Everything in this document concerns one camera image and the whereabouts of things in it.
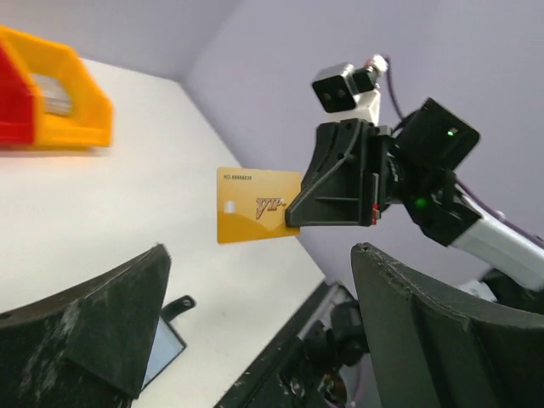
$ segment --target gold card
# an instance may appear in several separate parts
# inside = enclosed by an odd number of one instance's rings
[[[293,236],[285,213],[300,192],[300,173],[221,167],[218,169],[218,243]]]

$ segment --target red storage bin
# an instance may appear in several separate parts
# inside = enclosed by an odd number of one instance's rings
[[[32,145],[34,95],[0,47],[0,146]]]

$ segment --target black camera module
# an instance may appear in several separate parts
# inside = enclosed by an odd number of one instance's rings
[[[479,133],[432,98],[406,123],[394,154],[418,166],[455,170],[479,142]]]
[[[351,64],[335,65],[317,74],[312,82],[317,98],[327,113],[351,111],[357,107],[354,96],[358,94]]]

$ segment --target card logo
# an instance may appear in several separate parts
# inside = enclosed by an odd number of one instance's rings
[[[264,211],[277,211],[278,207],[285,207],[286,203],[283,198],[258,198],[257,199],[257,212],[255,219],[259,220]]]

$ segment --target screw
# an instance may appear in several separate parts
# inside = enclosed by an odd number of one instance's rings
[[[304,388],[300,386],[296,378],[293,378],[291,380],[291,391],[293,394],[295,394],[297,397],[303,397],[304,396]]]

